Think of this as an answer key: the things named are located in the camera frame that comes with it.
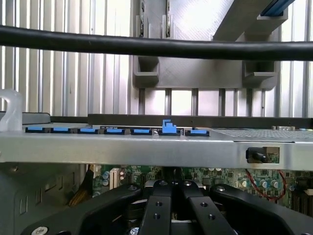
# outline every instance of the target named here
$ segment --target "metal bar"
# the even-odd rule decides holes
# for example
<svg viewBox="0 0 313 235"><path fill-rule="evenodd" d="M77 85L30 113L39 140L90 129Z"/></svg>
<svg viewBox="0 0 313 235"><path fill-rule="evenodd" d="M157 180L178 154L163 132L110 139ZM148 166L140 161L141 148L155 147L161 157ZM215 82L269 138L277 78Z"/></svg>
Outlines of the metal bar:
<svg viewBox="0 0 313 235"><path fill-rule="evenodd" d="M87 123L87 117L65 117L65 116L52 116L51 122L59 123Z"/></svg>
<svg viewBox="0 0 313 235"><path fill-rule="evenodd" d="M278 147L278 164L249 164L250 147ZM0 133L0 162L312 170L312 138Z"/></svg>
<svg viewBox="0 0 313 235"><path fill-rule="evenodd" d="M55 122L68 122L66 117L51 117ZM311 118L289 117L207 117L207 116L161 116L161 115L101 115L89 114L88 124L113 126L161 126L164 119L170 119L179 127L212 128L256 128L271 129L272 126L294 126L313 128Z"/></svg>

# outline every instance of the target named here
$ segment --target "white connector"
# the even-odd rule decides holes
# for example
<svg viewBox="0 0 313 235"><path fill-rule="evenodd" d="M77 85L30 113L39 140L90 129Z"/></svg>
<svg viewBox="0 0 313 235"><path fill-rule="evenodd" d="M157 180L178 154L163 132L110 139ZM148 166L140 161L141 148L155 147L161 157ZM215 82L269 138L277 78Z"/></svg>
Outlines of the white connector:
<svg viewBox="0 0 313 235"><path fill-rule="evenodd" d="M119 186L120 168L113 168L110 170L110 190Z"/></svg>

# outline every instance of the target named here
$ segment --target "blue tab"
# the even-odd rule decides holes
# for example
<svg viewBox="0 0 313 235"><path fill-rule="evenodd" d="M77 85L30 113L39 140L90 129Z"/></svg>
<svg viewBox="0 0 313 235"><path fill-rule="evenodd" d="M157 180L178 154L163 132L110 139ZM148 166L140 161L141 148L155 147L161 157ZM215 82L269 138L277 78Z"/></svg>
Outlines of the blue tab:
<svg viewBox="0 0 313 235"><path fill-rule="evenodd" d="M29 131L42 131L43 128L39 126L30 126L27 128Z"/></svg>
<svg viewBox="0 0 313 235"><path fill-rule="evenodd" d="M191 134L207 134L206 130L191 130Z"/></svg>
<svg viewBox="0 0 313 235"><path fill-rule="evenodd" d="M68 131L68 128L67 127L54 127L53 128L54 131Z"/></svg>
<svg viewBox="0 0 313 235"><path fill-rule="evenodd" d="M93 128L81 128L81 132L96 132L96 129Z"/></svg>
<svg viewBox="0 0 313 235"><path fill-rule="evenodd" d="M149 129L134 129L134 133L149 133Z"/></svg>
<svg viewBox="0 0 313 235"><path fill-rule="evenodd" d="M123 129L107 129L109 133L122 133Z"/></svg>
<svg viewBox="0 0 313 235"><path fill-rule="evenodd" d="M173 125L171 120L163 120L162 123L162 133L164 134L176 134L177 133L177 128L176 125Z"/></svg>

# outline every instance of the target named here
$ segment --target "red wire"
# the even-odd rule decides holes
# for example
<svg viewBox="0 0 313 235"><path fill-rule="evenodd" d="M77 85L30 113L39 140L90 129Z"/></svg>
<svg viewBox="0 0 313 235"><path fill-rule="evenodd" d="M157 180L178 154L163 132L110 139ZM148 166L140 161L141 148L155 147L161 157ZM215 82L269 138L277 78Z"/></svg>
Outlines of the red wire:
<svg viewBox="0 0 313 235"><path fill-rule="evenodd" d="M248 179L250 180L250 182L251 182L253 188L254 188L262 197L265 197L265 198L267 198L267 199L270 200L270 201L279 200L279 199L283 198L283 197L285 196L285 194L286 194L286 188L287 188L286 179L285 179L284 174L283 174L283 172L282 172L281 170L278 170L278 173L279 173L280 176L282 177L283 185L284 185L283 188L284 188L284 189L283 189L282 193L280 194L280 196L278 196L278 197L271 197L271 196L268 196L268 195L264 194L264 193L256 186L256 184L255 184L255 182L254 182L254 179L253 179L253 177L251 176L251 173L248 171L248 169L246 169L246 175L247 175Z"/></svg>

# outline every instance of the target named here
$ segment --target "capacitor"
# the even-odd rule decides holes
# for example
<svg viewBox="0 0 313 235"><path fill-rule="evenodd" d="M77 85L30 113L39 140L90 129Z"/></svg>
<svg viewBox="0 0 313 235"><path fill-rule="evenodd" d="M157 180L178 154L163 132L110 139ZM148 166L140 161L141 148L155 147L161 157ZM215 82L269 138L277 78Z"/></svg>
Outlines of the capacitor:
<svg viewBox="0 0 313 235"><path fill-rule="evenodd" d="M278 188L278 182L276 180L272 180L270 183L274 188Z"/></svg>
<svg viewBox="0 0 313 235"><path fill-rule="evenodd" d="M240 184L242 187L246 188L246 180L241 180Z"/></svg>
<svg viewBox="0 0 313 235"><path fill-rule="evenodd" d="M125 175L125 169L121 169L121 171L119 172L119 175L120 176Z"/></svg>
<svg viewBox="0 0 313 235"><path fill-rule="evenodd" d="M265 180L261 180L260 181L260 186L262 186L263 188L267 188L268 187L268 183Z"/></svg>
<svg viewBox="0 0 313 235"><path fill-rule="evenodd" d="M102 185L103 186L108 186L109 185L109 181L108 180L103 180L102 181Z"/></svg>
<svg viewBox="0 0 313 235"><path fill-rule="evenodd" d="M107 180L109 177L110 177L110 172L109 171L104 172L103 175L102 175L102 178L104 180Z"/></svg>
<svg viewBox="0 0 313 235"><path fill-rule="evenodd" d="M99 196L100 195L100 192L96 191L93 193L92 197L96 197L96 196Z"/></svg>
<svg viewBox="0 0 313 235"><path fill-rule="evenodd" d="M289 191L293 192L295 190L295 187L293 185L288 185L287 187Z"/></svg>

